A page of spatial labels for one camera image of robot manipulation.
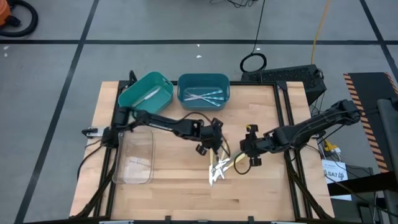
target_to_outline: gray floor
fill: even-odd
[[[21,40],[79,40],[94,0],[30,0],[39,12],[37,30]],[[398,40],[395,0],[366,0],[384,40]],[[207,0],[99,0],[87,40],[254,39],[261,1],[236,9]],[[326,0],[267,0],[259,39],[312,40]],[[17,15],[25,15],[16,9]],[[359,0],[333,0],[320,40],[377,40]],[[77,43],[1,44],[0,37],[0,222],[14,222]],[[251,44],[84,45],[38,179],[25,222],[66,218],[76,187],[76,170],[100,83],[140,78],[159,71],[171,80],[184,73],[224,73],[240,80],[240,60]],[[311,45],[258,45],[267,68],[310,63]],[[398,46],[389,45],[398,60]],[[318,45],[315,63],[328,87],[322,108],[349,98],[343,73],[388,72],[380,45]],[[253,59],[247,69],[256,68]],[[331,138],[348,164],[377,168],[360,124]]]

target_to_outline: teal plastic container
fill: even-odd
[[[192,95],[206,99],[188,100]],[[220,73],[183,74],[178,79],[177,96],[185,110],[219,111],[229,100],[229,79]]]
[[[153,96],[146,96],[159,89]],[[135,106],[139,110],[158,113],[173,100],[173,84],[159,72],[150,72],[119,96],[119,106]]]

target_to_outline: yellow cable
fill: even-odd
[[[328,0],[326,2],[325,10],[323,10],[323,15],[322,15],[322,18],[321,18],[321,22],[319,23],[319,26],[318,26],[317,34],[315,35],[315,39],[313,40],[312,54],[311,54],[311,64],[313,64],[313,56],[315,54],[315,45],[317,44],[318,35],[319,35],[319,33],[321,31],[321,28],[322,28],[322,25],[323,25],[323,19],[326,17],[326,14],[328,12],[329,5],[330,5],[330,0]]]

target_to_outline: vacuum cleaner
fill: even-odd
[[[32,20],[29,26],[24,30],[15,32],[4,31],[4,28],[7,26],[19,27],[21,25],[21,21],[11,14],[11,9],[15,6],[23,6],[27,8],[32,14]],[[29,3],[23,0],[0,0],[0,36],[23,37],[32,33],[36,29],[38,21],[39,17],[37,12]]]

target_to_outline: orange object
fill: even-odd
[[[6,18],[11,16],[10,6],[7,0],[0,0],[0,26],[6,23]]]

